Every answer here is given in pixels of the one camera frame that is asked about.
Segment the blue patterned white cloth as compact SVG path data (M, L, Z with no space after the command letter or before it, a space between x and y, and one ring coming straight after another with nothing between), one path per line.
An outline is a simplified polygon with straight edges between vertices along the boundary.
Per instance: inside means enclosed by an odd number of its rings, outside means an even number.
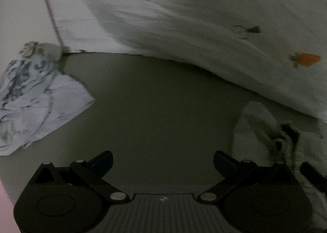
M86 87L59 69L62 50L24 44L1 75L1 156L26 149L79 116L95 101Z

